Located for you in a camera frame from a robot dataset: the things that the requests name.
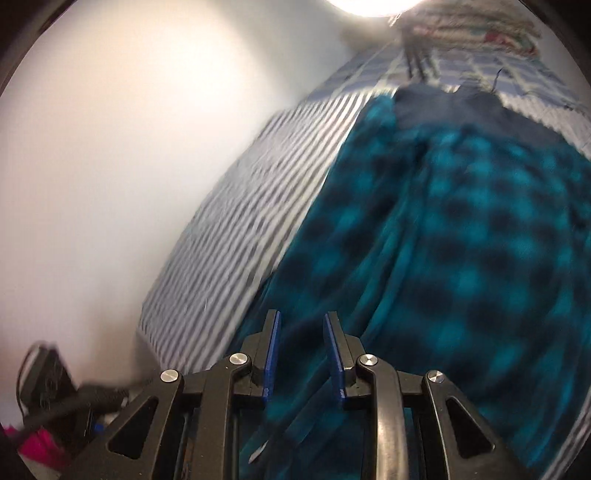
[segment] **light fixture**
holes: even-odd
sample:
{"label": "light fixture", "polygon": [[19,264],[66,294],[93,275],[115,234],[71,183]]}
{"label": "light fixture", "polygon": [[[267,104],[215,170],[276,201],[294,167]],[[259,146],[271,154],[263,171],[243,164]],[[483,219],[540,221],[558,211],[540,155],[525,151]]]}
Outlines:
{"label": "light fixture", "polygon": [[362,17],[395,17],[422,0],[329,0],[331,4]]}

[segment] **teal plaid blanket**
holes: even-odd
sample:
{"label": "teal plaid blanket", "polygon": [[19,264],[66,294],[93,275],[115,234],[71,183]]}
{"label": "teal plaid blanket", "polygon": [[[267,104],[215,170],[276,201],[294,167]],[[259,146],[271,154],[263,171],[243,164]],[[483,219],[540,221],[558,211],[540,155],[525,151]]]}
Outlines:
{"label": "teal plaid blanket", "polygon": [[[241,476],[358,479],[362,426],[331,396],[322,318],[396,369],[445,372],[532,471],[591,384],[591,166],[476,127],[397,129],[371,100],[229,351],[282,312],[275,393]],[[267,442],[258,461],[251,455]]]}

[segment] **black bracket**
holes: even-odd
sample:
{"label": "black bracket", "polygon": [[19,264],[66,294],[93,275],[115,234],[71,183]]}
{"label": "black bracket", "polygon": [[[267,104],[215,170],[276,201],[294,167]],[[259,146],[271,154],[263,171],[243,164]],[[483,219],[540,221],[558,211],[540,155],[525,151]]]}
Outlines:
{"label": "black bracket", "polygon": [[403,407],[413,410],[423,480],[525,480],[513,452],[476,407],[441,372],[424,377],[399,372],[366,354],[346,335],[336,312],[324,318],[324,342],[336,396],[344,408],[370,415],[363,480],[408,480]]}
{"label": "black bracket", "polygon": [[75,459],[63,480],[173,480],[198,415],[188,478],[236,478],[240,408],[264,408],[273,391],[281,315],[211,369],[183,377],[166,370]]}

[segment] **dark blue fabric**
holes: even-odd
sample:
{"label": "dark blue fabric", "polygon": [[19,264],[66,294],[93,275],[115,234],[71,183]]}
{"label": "dark blue fabric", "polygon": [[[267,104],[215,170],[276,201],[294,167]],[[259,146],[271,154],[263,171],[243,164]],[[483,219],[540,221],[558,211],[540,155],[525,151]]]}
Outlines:
{"label": "dark blue fabric", "polygon": [[449,127],[478,125],[486,134],[511,137],[533,147],[564,142],[562,135],[504,108],[500,98],[479,88],[461,86],[446,93],[425,83],[414,83],[396,92],[394,112],[398,129],[446,122]]}
{"label": "dark blue fabric", "polygon": [[[359,414],[327,382],[322,317],[397,369],[445,372],[537,475],[591,382],[591,167],[476,127],[398,129],[368,104],[230,351],[282,312],[273,399],[241,475],[357,479]],[[267,440],[258,462],[248,458]]]}

